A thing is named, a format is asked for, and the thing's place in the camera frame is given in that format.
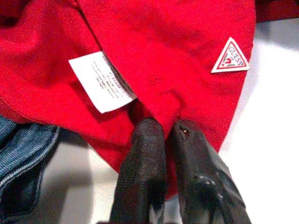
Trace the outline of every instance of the white table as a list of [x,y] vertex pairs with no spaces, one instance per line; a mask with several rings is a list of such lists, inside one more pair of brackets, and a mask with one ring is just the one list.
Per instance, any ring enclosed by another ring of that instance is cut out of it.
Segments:
[[[299,19],[260,23],[241,98],[220,155],[253,224],[299,223]],[[63,131],[41,200],[19,224],[107,221],[117,173],[78,135]],[[177,197],[165,221],[181,223]]]

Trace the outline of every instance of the care label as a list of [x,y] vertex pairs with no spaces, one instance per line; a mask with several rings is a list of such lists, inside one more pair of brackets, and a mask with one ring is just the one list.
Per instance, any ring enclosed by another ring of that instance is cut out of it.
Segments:
[[116,110],[136,95],[102,51],[69,60],[93,105],[101,112]]
[[217,59],[211,73],[225,71],[249,70],[249,64],[240,47],[233,38],[226,42],[219,58]]

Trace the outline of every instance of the white triangle label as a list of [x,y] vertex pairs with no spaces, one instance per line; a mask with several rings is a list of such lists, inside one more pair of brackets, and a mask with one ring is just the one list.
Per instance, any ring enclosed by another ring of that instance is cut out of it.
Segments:
[[211,73],[249,70],[249,64],[243,52],[233,38],[229,38],[216,61]]

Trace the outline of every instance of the denim fabric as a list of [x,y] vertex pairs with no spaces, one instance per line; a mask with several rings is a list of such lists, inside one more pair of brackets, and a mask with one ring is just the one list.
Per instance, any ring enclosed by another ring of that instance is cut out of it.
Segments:
[[19,125],[0,116],[0,224],[14,223],[35,207],[44,166],[60,128]]

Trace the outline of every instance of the red fabric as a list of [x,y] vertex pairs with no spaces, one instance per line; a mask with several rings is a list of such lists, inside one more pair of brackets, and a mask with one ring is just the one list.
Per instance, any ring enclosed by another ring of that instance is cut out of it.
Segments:
[[[254,30],[253,0],[32,0],[0,29],[0,113],[77,132],[117,171],[146,116],[166,137],[176,119],[192,119],[218,151],[246,72],[210,71],[230,36],[249,60]],[[104,114],[95,109],[68,60],[99,50],[139,101]]]
[[5,17],[21,16],[23,8],[30,0],[0,0],[0,15]]
[[257,0],[256,21],[284,20],[299,17],[299,0]]

